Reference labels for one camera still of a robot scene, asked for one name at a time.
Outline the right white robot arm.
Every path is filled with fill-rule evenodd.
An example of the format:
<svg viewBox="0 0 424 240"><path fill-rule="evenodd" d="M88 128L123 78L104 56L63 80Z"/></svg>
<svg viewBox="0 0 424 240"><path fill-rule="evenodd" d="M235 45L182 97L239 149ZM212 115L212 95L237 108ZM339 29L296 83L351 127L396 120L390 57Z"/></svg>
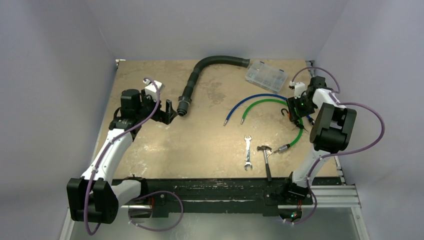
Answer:
<svg viewBox="0 0 424 240"><path fill-rule="evenodd" d="M324 77L313 77L308 85L296 82L289 87L294 90L294 96L286 101L292 123L318 111L309 133L310 152L280 191L282 200L292 204L310 194L309 188L326 159L347 148L357 112L338 102Z"/></svg>

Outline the orange black padlock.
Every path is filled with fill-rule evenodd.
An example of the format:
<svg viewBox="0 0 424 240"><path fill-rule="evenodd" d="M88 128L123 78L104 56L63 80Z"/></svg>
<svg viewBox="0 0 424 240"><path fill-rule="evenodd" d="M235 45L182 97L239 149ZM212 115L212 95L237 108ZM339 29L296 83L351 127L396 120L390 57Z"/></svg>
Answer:
<svg viewBox="0 0 424 240"><path fill-rule="evenodd" d="M290 121L295 121L296 119L295 119L295 117L294 116L292 116L291 115L291 113L290 113L290 111L288 110L288 109L286 109L286 108L282 108L281 110L280 110L280 112L281 112L281 114L284 116L284 117L288 117L288 119L290 120Z"/></svg>

